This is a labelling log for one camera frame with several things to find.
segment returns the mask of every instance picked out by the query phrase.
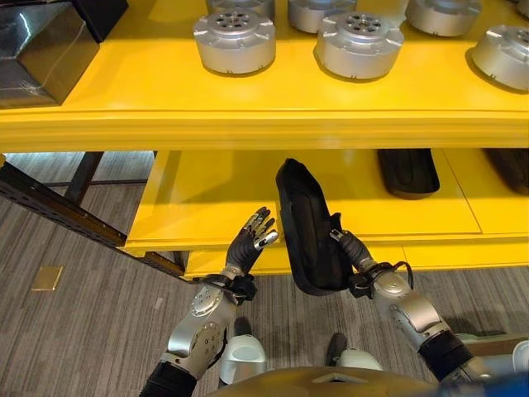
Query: gray finger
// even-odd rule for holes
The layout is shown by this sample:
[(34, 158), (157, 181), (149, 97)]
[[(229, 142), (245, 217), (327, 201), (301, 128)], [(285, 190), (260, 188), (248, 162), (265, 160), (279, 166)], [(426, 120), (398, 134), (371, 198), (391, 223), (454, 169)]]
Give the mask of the gray finger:
[(250, 230), (257, 230), (261, 223), (270, 215), (270, 210), (264, 207), (263, 211), (257, 212), (257, 218), (250, 225)]
[(271, 218), (269, 219), (268, 221), (264, 222), (261, 226), (259, 226), (257, 228), (257, 230), (255, 231), (255, 236), (259, 239), (261, 238), (265, 233), (266, 231), (270, 228), (270, 226), (272, 226), (275, 222), (275, 219)]
[(272, 232), (268, 233), (266, 236), (261, 237), (259, 240), (257, 240), (254, 243), (254, 247), (257, 251), (263, 250), (266, 246), (269, 246), (273, 242), (275, 242), (279, 238), (279, 233), (277, 231), (273, 230)]

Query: silver motor housing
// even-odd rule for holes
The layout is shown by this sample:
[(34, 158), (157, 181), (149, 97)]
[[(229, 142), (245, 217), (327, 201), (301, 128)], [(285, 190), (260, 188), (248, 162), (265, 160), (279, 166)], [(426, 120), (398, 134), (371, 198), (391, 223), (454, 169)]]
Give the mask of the silver motor housing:
[(275, 18), (275, 0), (206, 0), (207, 12), (223, 12), (232, 8), (244, 8), (272, 21)]
[(219, 73), (252, 73), (275, 58), (274, 24), (252, 11), (232, 8), (202, 17), (193, 35), (204, 66)]
[(381, 17), (348, 12), (323, 18), (316, 56), (334, 74), (375, 79), (391, 70), (403, 42), (401, 31)]
[(410, 0), (405, 14), (419, 31), (450, 37), (464, 35), (480, 12), (480, 0)]
[(300, 31), (317, 33), (324, 17), (355, 9), (356, 0), (288, 0), (288, 21)]
[(494, 26), (470, 56), (488, 77), (508, 87), (529, 91), (529, 28)]

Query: yellow shelf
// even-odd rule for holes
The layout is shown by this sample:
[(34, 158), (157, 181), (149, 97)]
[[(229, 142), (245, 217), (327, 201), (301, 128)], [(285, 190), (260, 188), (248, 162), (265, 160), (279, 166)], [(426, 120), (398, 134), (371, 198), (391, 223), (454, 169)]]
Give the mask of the yellow shelf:
[(225, 247), (257, 208), (279, 218), (274, 178), (287, 157), (313, 172), (329, 209), (342, 212), (342, 224), (360, 237), (391, 243), (481, 233), (442, 151), (433, 156), (440, 191), (408, 201), (387, 193), (372, 150), (159, 152), (126, 249)]
[[(370, 246), (377, 261), (408, 261), (414, 270), (461, 270), (529, 265), (526, 242), (462, 242), (404, 246)], [(191, 252), (185, 278), (218, 273), (226, 263), (226, 250)], [(267, 248), (251, 271), (252, 275), (290, 274), (290, 262), (284, 246)]]
[[(341, 212), (342, 225), (372, 245), (527, 243), (529, 198), (505, 188), (480, 150), (457, 155), (437, 149), (432, 155), (441, 189), (409, 201), (387, 193), (372, 150), (161, 151), (125, 250), (135, 256), (225, 250), (258, 207), (267, 206), (279, 219), (274, 177), (287, 157), (313, 172), (329, 209)], [(465, 169), (473, 174), (464, 178)]]
[[(191, 29), (204, 1), (130, 0), (130, 9), (64, 104), (0, 111), (0, 151), (529, 146), (529, 99), (488, 83), (465, 55), (493, 25), (525, 23), (484, 2), (468, 35), (435, 38), (405, 22), (391, 72), (356, 84), (323, 73), (316, 38), (277, 1), (277, 56), (263, 73), (201, 65)], [(359, 0), (403, 20), (403, 0)]]
[(511, 192), (483, 151), (444, 152), (483, 233), (529, 235), (529, 198)]

